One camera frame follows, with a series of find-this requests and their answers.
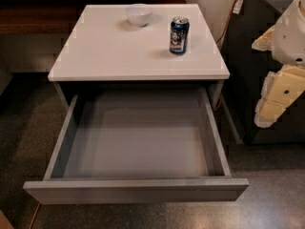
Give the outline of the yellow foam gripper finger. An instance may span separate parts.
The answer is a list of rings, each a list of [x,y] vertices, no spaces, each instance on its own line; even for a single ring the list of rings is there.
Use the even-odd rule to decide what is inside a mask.
[[[286,64],[277,73],[268,72],[255,107],[255,125],[271,127],[304,92],[303,66]]]
[[[274,49],[275,27],[271,26],[260,35],[252,44],[252,48],[257,51],[265,52]]]

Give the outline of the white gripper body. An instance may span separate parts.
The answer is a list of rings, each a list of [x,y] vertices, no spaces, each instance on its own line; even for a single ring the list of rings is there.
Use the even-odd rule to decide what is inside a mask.
[[[305,0],[294,0],[274,25],[271,39],[273,59],[305,65]]]

